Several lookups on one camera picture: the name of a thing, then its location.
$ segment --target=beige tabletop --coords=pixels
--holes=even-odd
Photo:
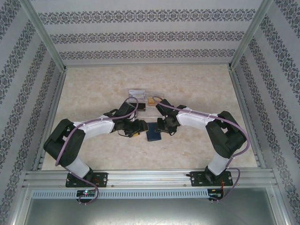
[[[119,108],[128,91],[136,89],[162,92],[174,106],[205,113],[229,111],[245,128],[226,65],[70,68],[53,128],[64,118],[86,121]],[[79,156],[94,170],[183,169],[204,168],[215,153],[204,130],[180,126],[174,136],[161,136],[160,141],[148,142],[145,132],[133,138],[116,132],[99,135],[82,144]],[[42,169],[63,170],[54,163],[47,154]],[[257,166],[252,149],[231,166]]]

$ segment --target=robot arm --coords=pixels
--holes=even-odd
[[[161,103],[172,106],[166,99],[162,100]],[[160,132],[174,135],[177,127],[180,125],[191,126],[208,132],[211,143],[216,151],[212,161],[205,168],[205,177],[211,183],[218,180],[222,172],[226,170],[226,165],[230,157],[246,141],[244,134],[228,123],[207,116],[179,112],[162,105],[157,105],[156,108],[165,117],[164,119],[157,119],[157,130]],[[191,111],[190,108],[184,105],[179,105],[177,108]],[[229,112],[223,111],[220,114],[211,115],[229,120],[238,125]]]
[[[44,150],[57,160],[66,138],[75,127],[80,126],[70,137],[59,164],[80,178],[90,181],[93,170],[88,167],[79,157],[78,152],[83,141],[101,134],[108,134],[123,130],[127,137],[138,135],[142,131],[148,130],[148,125],[143,120],[135,120],[135,113],[130,117],[113,120],[114,117],[125,116],[131,113],[135,107],[124,102],[120,109],[114,109],[99,118],[105,120],[95,120],[84,124],[84,122],[71,122],[68,119],[62,120],[44,144]]]

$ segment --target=patterned wallpaper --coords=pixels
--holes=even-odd
[[[0,225],[31,170],[60,71],[17,0],[0,2]]]
[[[300,224],[300,5],[276,0],[235,71],[292,224]]]
[[[64,63],[228,63],[262,0],[33,0]]]

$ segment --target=mounting plate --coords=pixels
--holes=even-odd
[[[221,181],[223,180],[224,186],[232,186],[233,180],[230,171],[225,171],[220,176],[220,178],[214,183],[210,183],[205,178],[204,171],[192,171],[190,174],[187,174],[191,178],[192,187],[204,187],[204,186],[221,186]]]
[[[106,172],[94,172],[91,183],[96,184],[98,188],[105,188],[107,184],[107,176],[108,173]],[[89,187],[92,188],[93,186],[81,180],[78,180],[72,174],[68,173],[67,180],[66,180],[66,187],[67,188],[89,188]]]

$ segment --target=striped wall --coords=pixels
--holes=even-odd
[[[67,66],[229,63],[262,0],[32,0]]]
[[[31,170],[60,77],[17,0],[0,1],[0,225]]]
[[[275,0],[235,68],[265,162],[300,224],[300,1]]]

